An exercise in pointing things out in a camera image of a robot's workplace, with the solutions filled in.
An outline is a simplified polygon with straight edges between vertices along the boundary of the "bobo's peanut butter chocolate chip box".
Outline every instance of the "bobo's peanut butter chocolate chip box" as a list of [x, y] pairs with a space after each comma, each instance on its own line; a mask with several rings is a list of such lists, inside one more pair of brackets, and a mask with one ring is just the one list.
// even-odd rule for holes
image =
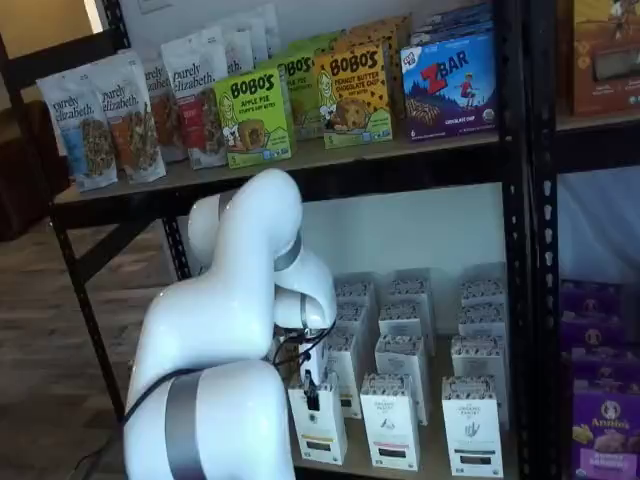
[[296, 144], [284, 69], [229, 77], [214, 89], [231, 168], [291, 157]]
[[326, 148], [392, 139], [385, 52], [367, 44], [315, 58]]

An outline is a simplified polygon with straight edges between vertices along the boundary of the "annie's logo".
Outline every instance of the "annie's logo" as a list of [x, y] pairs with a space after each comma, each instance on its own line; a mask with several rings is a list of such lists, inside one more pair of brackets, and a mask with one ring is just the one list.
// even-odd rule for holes
[[614, 402], [613, 400], [607, 400], [600, 407], [600, 413], [604, 417], [604, 420], [598, 420], [594, 418], [591, 421], [591, 424], [594, 427], [608, 427], [608, 428], [623, 428], [629, 429], [629, 422], [626, 420], [619, 420], [621, 409], [620, 404], [618, 402]]

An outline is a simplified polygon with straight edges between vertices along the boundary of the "black cable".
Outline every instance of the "black cable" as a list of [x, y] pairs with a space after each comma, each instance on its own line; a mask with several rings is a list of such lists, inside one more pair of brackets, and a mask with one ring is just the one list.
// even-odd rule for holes
[[155, 392], [165, 382], [168, 382], [169, 380], [171, 380], [171, 379], [173, 379], [175, 377], [179, 377], [181, 375], [188, 375], [190, 373], [195, 373], [195, 372], [198, 372], [200, 370], [202, 370], [202, 369], [184, 368], [184, 369], [176, 370], [175, 372], [171, 372], [171, 373], [168, 373], [166, 375], [163, 375], [158, 380], [153, 382], [151, 384], [151, 386], [149, 386], [149, 388], [147, 388], [143, 392], [143, 394], [140, 395], [140, 397], [138, 397], [138, 399], [135, 401], [135, 403], [133, 405], [131, 405], [131, 408], [127, 411], [127, 413], [125, 414], [125, 416], [122, 419], [122, 421], [118, 424], [118, 426], [116, 426], [116, 428], [111, 432], [111, 435], [109, 435], [109, 438], [107, 438], [107, 441], [100, 448], [98, 448], [97, 450], [95, 450], [95, 451], [83, 456], [82, 458], [80, 458], [80, 460], [78, 460], [78, 462], [76, 463], [76, 466], [73, 468], [71, 473], [69, 473], [69, 476], [67, 477], [67, 480], [70, 480], [71, 477], [73, 476], [73, 474], [76, 471], [78, 471], [78, 468], [80, 468], [80, 465], [82, 465], [85, 461], [87, 461], [87, 460], [89, 460], [90, 458], [93, 457], [93, 461], [89, 464], [89, 466], [87, 467], [86, 472], [82, 476], [82, 480], [88, 480], [89, 478], [91, 478], [91, 476], [95, 473], [95, 470], [100, 465], [100, 463], [102, 461], [102, 458], [104, 457], [105, 453], [109, 450], [109, 447], [120, 437], [120, 435], [122, 434], [122, 431], [124, 429], [124, 426], [127, 424], [129, 419], [133, 416], [133, 414], [136, 413], [136, 410], [138, 410], [140, 405], [142, 405], [142, 403], [147, 398], [149, 398], [149, 395], [151, 395], [153, 392]]

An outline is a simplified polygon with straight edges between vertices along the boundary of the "wooden shelf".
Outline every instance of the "wooden shelf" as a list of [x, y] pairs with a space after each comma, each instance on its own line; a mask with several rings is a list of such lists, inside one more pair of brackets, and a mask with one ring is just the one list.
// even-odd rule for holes
[[[442, 377], [453, 374], [451, 356], [449, 355], [449, 342], [450, 340], [448, 338], [438, 338], [438, 354], [435, 359], [430, 358], [430, 360], [433, 360], [430, 364], [432, 407], [429, 425], [426, 427], [418, 427], [420, 431], [421, 449], [420, 469], [418, 472], [373, 467], [371, 464], [371, 456], [369, 455], [364, 420], [353, 419], [345, 420], [348, 447], [345, 463], [342, 466], [303, 459], [300, 455], [300, 447], [298, 446], [297, 436], [295, 435], [293, 420], [291, 420], [291, 450], [295, 466], [390, 480], [475, 478], [453, 477], [449, 465], [449, 453], [447, 450], [447, 439], [445, 437], [444, 418], [442, 416], [442, 402], [440, 401]], [[513, 432], [504, 433], [502, 436], [502, 461], [504, 464], [504, 478], [508, 480], [519, 478], [516, 438]]]

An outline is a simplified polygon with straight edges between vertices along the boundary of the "snack bag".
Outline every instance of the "snack bag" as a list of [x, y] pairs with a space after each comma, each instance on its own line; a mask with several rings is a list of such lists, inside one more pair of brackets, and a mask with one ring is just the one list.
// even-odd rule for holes
[[158, 147], [144, 68], [126, 51], [87, 67], [102, 102], [116, 147], [118, 166], [130, 183], [152, 182], [167, 172]]
[[182, 137], [194, 169], [227, 163], [212, 85], [227, 77], [219, 28], [207, 28], [162, 45], [162, 58], [182, 118]]
[[322, 137], [322, 117], [318, 105], [318, 86], [313, 75], [315, 46], [288, 51], [261, 66], [280, 66], [287, 73], [293, 125], [297, 140]]
[[67, 150], [69, 170], [78, 190], [118, 181], [116, 157], [100, 97], [83, 67], [37, 81]]
[[260, 68], [214, 89], [231, 168], [291, 157], [296, 144], [284, 69]]
[[223, 30], [249, 32], [254, 64], [269, 59], [267, 27], [263, 18], [253, 16], [253, 14], [238, 13], [232, 17], [220, 20], [218, 25], [220, 25]]
[[180, 130], [180, 112], [162, 59], [144, 62], [144, 74], [162, 158], [167, 163], [184, 160], [187, 151]]
[[383, 44], [366, 44], [314, 59], [326, 148], [392, 139]]

